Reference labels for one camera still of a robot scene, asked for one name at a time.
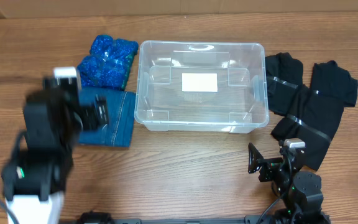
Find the blue sequin garment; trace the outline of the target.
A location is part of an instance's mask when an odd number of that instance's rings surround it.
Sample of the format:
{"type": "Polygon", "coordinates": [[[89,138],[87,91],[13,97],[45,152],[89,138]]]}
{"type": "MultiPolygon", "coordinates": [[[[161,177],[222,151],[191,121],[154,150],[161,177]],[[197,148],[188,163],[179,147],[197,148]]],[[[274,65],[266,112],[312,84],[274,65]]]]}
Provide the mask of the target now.
{"type": "Polygon", "coordinates": [[[77,66],[81,84],[98,88],[125,90],[139,44],[110,35],[98,35],[77,66]]]}

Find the large black garment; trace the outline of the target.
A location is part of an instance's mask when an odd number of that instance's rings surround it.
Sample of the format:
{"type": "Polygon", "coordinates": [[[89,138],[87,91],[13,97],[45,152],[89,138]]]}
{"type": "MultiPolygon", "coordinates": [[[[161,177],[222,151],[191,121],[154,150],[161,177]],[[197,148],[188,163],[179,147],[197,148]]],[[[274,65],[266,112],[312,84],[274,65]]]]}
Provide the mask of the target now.
{"type": "Polygon", "coordinates": [[[304,165],[321,166],[338,130],[345,107],[357,102],[358,80],[330,60],[313,66],[310,87],[300,87],[271,135],[278,141],[298,138],[305,142],[304,165]]]}

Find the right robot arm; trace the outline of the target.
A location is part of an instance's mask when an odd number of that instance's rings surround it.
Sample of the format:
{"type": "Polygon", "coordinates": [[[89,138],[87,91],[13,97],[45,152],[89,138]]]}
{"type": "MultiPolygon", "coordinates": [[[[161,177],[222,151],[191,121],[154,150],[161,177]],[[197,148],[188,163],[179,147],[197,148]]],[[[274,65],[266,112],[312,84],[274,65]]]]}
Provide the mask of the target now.
{"type": "Polygon", "coordinates": [[[280,157],[266,159],[250,143],[248,173],[259,172],[260,182],[271,182],[277,199],[261,215],[248,215],[245,223],[330,223],[322,211],[321,177],[302,170],[306,143],[286,139],[280,144],[280,157]]]}

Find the blue denim jeans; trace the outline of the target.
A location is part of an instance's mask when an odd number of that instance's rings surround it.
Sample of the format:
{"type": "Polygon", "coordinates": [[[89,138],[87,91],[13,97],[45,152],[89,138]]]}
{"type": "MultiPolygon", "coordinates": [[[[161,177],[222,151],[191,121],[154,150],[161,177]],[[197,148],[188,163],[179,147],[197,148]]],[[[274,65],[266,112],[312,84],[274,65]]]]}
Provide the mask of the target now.
{"type": "Polygon", "coordinates": [[[79,143],[129,147],[134,129],[135,93],[96,87],[84,87],[79,92],[82,105],[94,103],[97,96],[106,99],[109,123],[95,131],[82,132],[79,143]]]}

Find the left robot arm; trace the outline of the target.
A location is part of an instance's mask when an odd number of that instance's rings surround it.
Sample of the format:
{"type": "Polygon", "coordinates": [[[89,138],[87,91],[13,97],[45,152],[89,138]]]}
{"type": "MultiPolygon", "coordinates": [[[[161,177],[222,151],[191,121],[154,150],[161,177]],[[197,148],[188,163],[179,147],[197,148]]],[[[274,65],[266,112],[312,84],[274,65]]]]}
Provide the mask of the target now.
{"type": "Polygon", "coordinates": [[[80,133],[109,121],[106,99],[82,105],[76,78],[44,78],[29,93],[22,130],[2,168],[9,223],[58,223],[80,133]]]}

